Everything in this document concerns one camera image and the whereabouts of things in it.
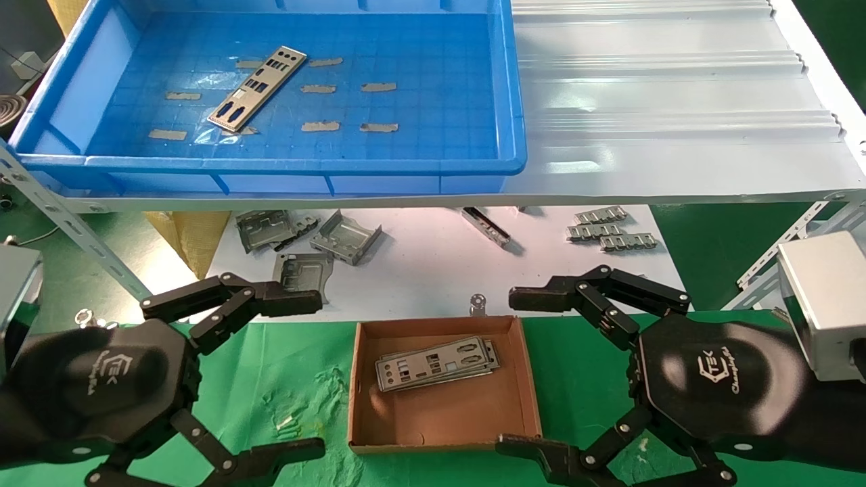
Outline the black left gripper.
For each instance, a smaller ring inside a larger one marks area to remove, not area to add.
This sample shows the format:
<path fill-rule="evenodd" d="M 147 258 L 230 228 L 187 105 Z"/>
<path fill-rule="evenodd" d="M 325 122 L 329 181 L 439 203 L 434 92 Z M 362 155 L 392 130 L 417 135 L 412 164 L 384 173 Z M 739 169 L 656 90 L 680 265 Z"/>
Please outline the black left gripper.
<path fill-rule="evenodd" d="M 165 486 L 127 469 L 177 432 L 213 466 L 201 486 L 272 486 L 325 455 L 322 438 L 231 454 L 190 411 L 201 378 L 189 340 L 157 320 L 28 337 L 2 381 L 2 468 L 110 455 L 85 485 Z"/>

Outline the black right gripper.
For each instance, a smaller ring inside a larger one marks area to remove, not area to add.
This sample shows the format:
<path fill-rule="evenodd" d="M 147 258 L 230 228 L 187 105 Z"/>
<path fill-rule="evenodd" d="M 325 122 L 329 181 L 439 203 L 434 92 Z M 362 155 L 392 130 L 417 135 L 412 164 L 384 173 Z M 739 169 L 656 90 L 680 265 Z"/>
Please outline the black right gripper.
<path fill-rule="evenodd" d="M 639 335 L 618 303 L 664 318 Z M 651 426 L 674 451 L 686 450 L 695 469 L 641 486 L 735 485 L 737 474 L 714 451 L 864 471 L 862 382 L 817 379 L 791 331 L 699 323 L 684 317 L 690 303 L 683 291 L 606 265 L 554 275 L 543 287 L 513 287 L 513 310 L 575 311 L 618 349 L 636 348 L 637 398 L 646 407 L 633 407 L 585 450 L 501 434 L 496 453 L 537 462 L 553 485 L 624 486 L 608 465 Z"/>

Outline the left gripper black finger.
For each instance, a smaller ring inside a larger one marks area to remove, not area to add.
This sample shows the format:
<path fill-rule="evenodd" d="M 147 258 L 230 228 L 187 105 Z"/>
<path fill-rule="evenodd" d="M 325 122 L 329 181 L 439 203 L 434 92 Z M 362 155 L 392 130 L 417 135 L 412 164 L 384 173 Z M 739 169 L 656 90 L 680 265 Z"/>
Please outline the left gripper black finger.
<path fill-rule="evenodd" d="M 225 273 L 146 297 L 140 308 L 143 318 L 164 323 L 210 312 L 189 330 L 189 341 L 195 351 L 207 355 L 254 317 L 315 314 L 323 308 L 323 298 L 318 290 L 288 291 L 278 281 L 248 281 Z"/>

